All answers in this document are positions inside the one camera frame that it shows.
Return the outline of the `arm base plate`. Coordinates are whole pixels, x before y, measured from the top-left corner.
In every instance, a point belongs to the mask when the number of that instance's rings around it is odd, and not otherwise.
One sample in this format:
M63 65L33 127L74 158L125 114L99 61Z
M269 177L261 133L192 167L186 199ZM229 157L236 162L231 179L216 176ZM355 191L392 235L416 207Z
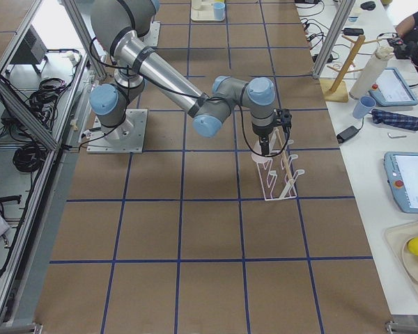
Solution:
M149 31L139 39L147 46L156 48L159 42L161 22L153 21L150 23Z
M90 154L141 154L144 148L148 109L128 109L125 121L105 137L98 117L94 127L99 130L91 134L86 151Z

